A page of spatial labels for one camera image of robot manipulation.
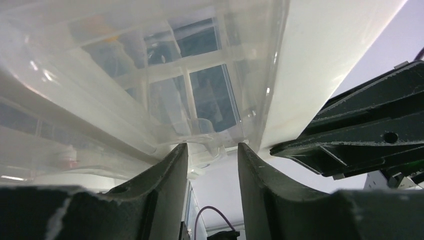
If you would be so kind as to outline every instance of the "black cable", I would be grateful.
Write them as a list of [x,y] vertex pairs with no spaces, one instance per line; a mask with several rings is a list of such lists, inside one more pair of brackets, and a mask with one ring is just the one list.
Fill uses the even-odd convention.
[[418,54],[416,55],[416,57],[413,59],[414,61],[418,61],[423,59],[424,57],[424,47],[421,49],[421,51],[418,52]]
[[196,240],[197,229],[198,229],[198,221],[199,221],[200,214],[206,209],[212,209],[215,212],[217,212],[225,220],[226,224],[228,224],[228,226],[231,228],[231,230],[236,231],[236,229],[233,227],[233,225],[231,225],[230,221],[228,221],[228,219],[224,216],[224,214],[220,210],[218,210],[216,207],[213,207],[213,206],[205,206],[202,209],[200,209],[200,211],[198,212],[198,214],[196,216],[196,221],[194,222],[194,240]]

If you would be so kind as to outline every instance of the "transparent plastic bin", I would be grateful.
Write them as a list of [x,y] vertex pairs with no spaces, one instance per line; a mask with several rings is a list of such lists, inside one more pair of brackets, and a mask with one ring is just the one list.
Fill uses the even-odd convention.
[[154,159],[192,143],[191,166],[239,142],[258,150],[287,10],[288,0],[2,1],[0,103],[114,149],[79,127],[90,125]]

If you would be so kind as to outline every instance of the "screw hole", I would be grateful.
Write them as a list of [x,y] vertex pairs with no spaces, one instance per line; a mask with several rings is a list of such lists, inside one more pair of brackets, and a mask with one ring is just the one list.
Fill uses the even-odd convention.
[[387,132],[383,135],[383,139],[388,144],[394,144],[398,141],[399,137],[394,132]]
[[109,191],[110,194],[121,194],[121,193],[125,193],[126,191],[128,191],[129,188],[126,186],[117,186],[115,188],[113,188],[112,190]]

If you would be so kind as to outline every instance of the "clear plastic box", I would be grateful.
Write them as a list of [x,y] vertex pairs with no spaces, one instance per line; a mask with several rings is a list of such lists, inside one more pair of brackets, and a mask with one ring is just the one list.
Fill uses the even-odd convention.
[[[10,144],[9,135],[25,135],[41,152],[62,144],[53,162],[91,162],[129,173],[126,178],[145,169],[144,163],[121,157],[80,121],[153,159],[170,146],[192,143],[190,166],[223,158],[239,142],[258,150],[287,10],[288,0],[2,1],[0,141]],[[36,97],[30,100],[23,90]],[[60,112],[55,107],[78,121],[69,128],[70,119],[52,117]],[[24,123],[11,126],[16,121]],[[52,126],[79,137],[63,144],[43,134]],[[21,148],[1,147],[5,168],[20,167],[8,159],[20,158]],[[114,160],[96,155],[99,149]],[[35,155],[21,159],[31,174],[17,178],[40,176],[48,157],[37,156],[34,166]],[[128,169],[137,162],[142,167]]]

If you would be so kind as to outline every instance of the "white wall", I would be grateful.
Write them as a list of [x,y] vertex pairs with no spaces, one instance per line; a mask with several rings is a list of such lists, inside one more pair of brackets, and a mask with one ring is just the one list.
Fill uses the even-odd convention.
[[[377,77],[404,61],[412,61],[422,47],[424,47],[424,0],[409,0],[334,94],[338,95]],[[364,175],[334,181],[283,158],[273,158],[269,164],[289,177],[327,193],[340,188],[361,189],[365,182]],[[214,206],[220,209],[230,222],[234,224],[243,222],[236,156],[230,156],[215,166],[210,166],[210,169],[206,170],[206,175],[192,181],[192,186],[199,207]],[[205,211],[202,215],[207,228],[225,225],[215,212]]]

